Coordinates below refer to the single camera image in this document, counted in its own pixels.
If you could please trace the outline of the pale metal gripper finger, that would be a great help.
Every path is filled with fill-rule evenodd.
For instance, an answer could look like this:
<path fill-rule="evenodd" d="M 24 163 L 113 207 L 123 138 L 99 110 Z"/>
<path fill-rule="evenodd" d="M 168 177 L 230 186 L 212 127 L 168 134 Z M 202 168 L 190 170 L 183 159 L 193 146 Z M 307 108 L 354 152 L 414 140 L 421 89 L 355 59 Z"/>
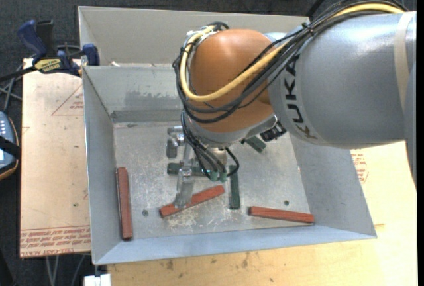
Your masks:
<path fill-rule="evenodd" d="M 174 206 L 176 208 L 182 208 L 186 204 L 186 171 L 180 169 L 178 172 L 178 180 L 176 187 L 176 196 L 174 201 Z"/>
<path fill-rule="evenodd" d="M 195 179 L 192 176 L 192 170 L 184 172 L 184 204 L 191 202 Z"/>

